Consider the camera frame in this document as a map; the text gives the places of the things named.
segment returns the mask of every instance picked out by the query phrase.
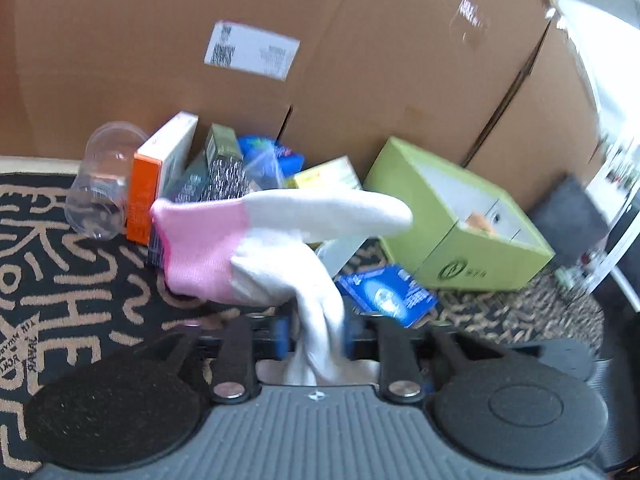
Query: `green box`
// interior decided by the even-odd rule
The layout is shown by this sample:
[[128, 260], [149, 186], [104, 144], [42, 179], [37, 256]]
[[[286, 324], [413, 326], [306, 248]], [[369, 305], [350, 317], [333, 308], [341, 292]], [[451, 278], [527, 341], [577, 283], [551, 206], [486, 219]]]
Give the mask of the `green box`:
[[[393, 262], [426, 287], [516, 290], [554, 256], [504, 190], [404, 140], [387, 141], [364, 188], [411, 208], [412, 228], [382, 244]], [[496, 234], [469, 227], [472, 212], [482, 214]]]

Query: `barcode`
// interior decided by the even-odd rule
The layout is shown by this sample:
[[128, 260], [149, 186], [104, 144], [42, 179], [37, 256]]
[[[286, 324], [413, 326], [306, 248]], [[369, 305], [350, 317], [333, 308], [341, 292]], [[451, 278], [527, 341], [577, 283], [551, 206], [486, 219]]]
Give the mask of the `barcode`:
[[230, 66], [235, 51], [235, 46], [216, 43], [213, 46], [210, 63], [214, 66]]
[[223, 25], [222, 32], [220, 32], [220, 41], [225, 43], [229, 39], [229, 35], [231, 34], [231, 25]]
[[269, 45], [269, 52], [271, 54], [275, 54], [276, 56], [284, 57], [287, 51], [279, 46]]

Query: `metal screw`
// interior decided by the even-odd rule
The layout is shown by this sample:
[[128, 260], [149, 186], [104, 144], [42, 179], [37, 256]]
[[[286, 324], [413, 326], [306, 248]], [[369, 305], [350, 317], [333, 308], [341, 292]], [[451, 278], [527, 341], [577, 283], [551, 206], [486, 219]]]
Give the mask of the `metal screw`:
[[389, 385], [389, 391], [398, 397], [415, 397], [420, 393], [420, 385], [413, 381], [396, 381]]
[[223, 399], [237, 399], [244, 394], [244, 386], [240, 383], [220, 383], [213, 387], [213, 392]]

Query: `small box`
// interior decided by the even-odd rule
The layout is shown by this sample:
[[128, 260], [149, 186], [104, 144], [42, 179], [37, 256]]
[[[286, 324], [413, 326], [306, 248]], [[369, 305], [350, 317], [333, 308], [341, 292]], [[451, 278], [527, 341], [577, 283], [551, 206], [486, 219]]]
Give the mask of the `small box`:
[[209, 166], [209, 178], [200, 201], [228, 200], [246, 195], [249, 181], [233, 128], [212, 124], [204, 152]]
[[[411, 208], [412, 228], [382, 245], [426, 287], [516, 290], [554, 255], [504, 190], [404, 140], [387, 141], [364, 187]], [[474, 213], [489, 232], [466, 223]]]
[[379, 312], [408, 327], [422, 319], [438, 300], [398, 265], [340, 276], [338, 288], [356, 303], [360, 313]]
[[[199, 202], [202, 192], [209, 181], [209, 167], [204, 152], [200, 152], [184, 173], [172, 182], [162, 197], [176, 204]], [[149, 246], [146, 252], [146, 264], [162, 268], [164, 249], [158, 232], [152, 226]]]
[[362, 189], [348, 156], [301, 171], [287, 180], [289, 187], [341, 187]]
[[[337, 189], [362, 189], [348, 156], [330, 160], [319, 166], [301, 171], [287, 181], [289, 187], [311, 188], [325, 187]], [[345, 236], [336, 240], [326, 240], [314, 247], [327, 272], [334, 277], [354, 253], [365, 242], [362, 236]]]
[[134, 155], [127, 206], [127, 238], [148, 245], [149, 210], [166, 186], [184, 171], [198, 117], [180, 112], [138, 148]]

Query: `rug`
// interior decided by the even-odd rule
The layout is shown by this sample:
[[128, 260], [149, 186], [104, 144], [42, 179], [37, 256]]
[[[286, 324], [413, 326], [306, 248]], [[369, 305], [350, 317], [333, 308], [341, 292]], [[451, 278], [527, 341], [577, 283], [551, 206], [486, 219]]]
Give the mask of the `rug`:
[[[343, 274], [386, 265], [376, 240], [368, 240], [342, 269]], [[497, 343], [577, 338], [598, 355], [604, 336], [604, 313], [590, 295], [568, 296], [549, 265], [517, 292], [436, 290], [438, 304], [415, 326], [437, 321]]]
[[87, 240], [66, 224], [69, 176], [0, 175], [0, 478], [40, 464], [22, 407], [44, 384], [182, 319], [237, 308], [171, 294], [146, 249]]
[[[44, 384], [132, 346], [184, 319], [213, 325], [238, 316], [229, 305], [177, 297], [143, 265], [146, 249], [122, 236], [95, 242], [66, 224], [69, 176], [0, 175], [0, 478], [39, 468], [23, 405]], [[343, 273], [386, 263], [369, 240]], [[438, 292], [420, 324], [448, 322], [498, 342], [574, 336], [597, 352], [602, 311], [589, 296], [565, 301], [545, 269], [518, 293]]]

